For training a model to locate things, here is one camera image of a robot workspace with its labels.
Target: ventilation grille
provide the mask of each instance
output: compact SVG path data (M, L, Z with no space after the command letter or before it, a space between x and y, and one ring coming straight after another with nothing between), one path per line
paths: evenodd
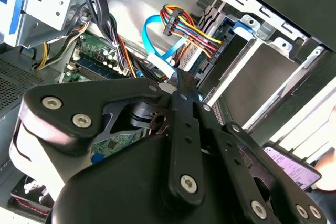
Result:
M217 101L214 103L214 105L212 105L212 109L214 110L215 116L217 117L217 120L220 123L220 125L224 125L222 114L220 113L220 109L219 109Z
M42 79L33 76L32 74L9 64L8 62L0 59L0 73L8 76L26 88L30 86L35 86L43 82Z
M24 88L0 78L0 110L21 98L24 91Z
M0 75L6 77L6 80L0 77L0 111L14 105L29 87L43 82L42 79L1 59Z

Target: black cable bundle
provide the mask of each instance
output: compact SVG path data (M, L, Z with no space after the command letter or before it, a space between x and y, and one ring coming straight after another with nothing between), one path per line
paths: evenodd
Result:
M108 43L113 46L118 55L118 62L121 70L125 69L125 55L120 48L120 42L117 33L117 23L115 18L109 13L107 0L85 0L88 9L92 15L92 20L95 22Z

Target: screw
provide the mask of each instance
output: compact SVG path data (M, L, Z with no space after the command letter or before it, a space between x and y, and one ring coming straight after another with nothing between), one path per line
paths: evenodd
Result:
M72 122L75 126L79 128L88 128L92 124L91 118L84 114L74 115L72 118Z
M239 131L240 131L240 129L238 128L237 125L232 125L232 128L233 128L233 130L236 131L236 132L239 132Z
M262 204L256 200L253 200L251 202L251 206L252 206L252 210L253 212L260 218L265 220L267 217L267 213L266 210L264 209L264 207L262 206Z
M190 194L194 194L197 191L196 181L189 175L181 177L181 185Z
M180 94L180 97L182 97L184 100L188 100L188 97L186 97L184 94Z
M296 209L302 215L302 217L308 219L307 211L303 207L301 207L300 205L296 205Z
M211 108L210 108L208 105L206 105L206 104L203 104L203 108L204 108L206 111L210 111L210 110L211 110Z
M148 87L151 89L151 90L153 90L153 91L157 91L158 89L155 87L155 86L153 86L153 85L148 85Z
M316 218L318 218L318 219L322 218L320 212L318 212L318 210L314 206L309 206L309 209Z
M57 110L60 107L62 107L62 102L56 97L45 97L42 100L42 104L44 107L51 109L51 110Z

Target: motherboard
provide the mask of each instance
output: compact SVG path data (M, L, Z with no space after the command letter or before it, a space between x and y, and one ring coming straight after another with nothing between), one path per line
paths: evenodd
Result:
M115 49L100 38L85 33L77 40L59 82L103 81L127 77L128 71L119 68ZM105 158L122 150L141 139L145 132L145 129L139 129L134 134L117 135L95 144L91 149L92 162L95 163L94 157L97 155Z

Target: orange wire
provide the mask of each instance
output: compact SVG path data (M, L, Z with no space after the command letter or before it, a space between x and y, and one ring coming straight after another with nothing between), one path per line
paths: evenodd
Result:
M174 31L171 32L174 35L177 35L181 38L185 38L187 41L189 41L191 44L193 44L195 47L199 48L200 50L202 50L210 59L212 58L211 54L203 47L201 47L200 45L196 44L195 42L193 42L191 39L184 37L182 34L176 33Z
M136 76L137 74L136 74L135 71L134 71L133 65L132 65L131 60L130 60L130 56L128 55L128 52L127 52L127 50L126 50L125 43L124 43L124 41L121 39L121 37L120 37L119 35L118 35L118 38L119 38L119 42L120 42L120 44L121 44L121 49L123 50L123 52L124 52L124 54L125 54L125 59L126 59L126 62L127 62L128 67L129 67L129 69L130 69L130 72L131 72L131 74L133 75L133 77L136 78L136 77L137 77L137 76Z

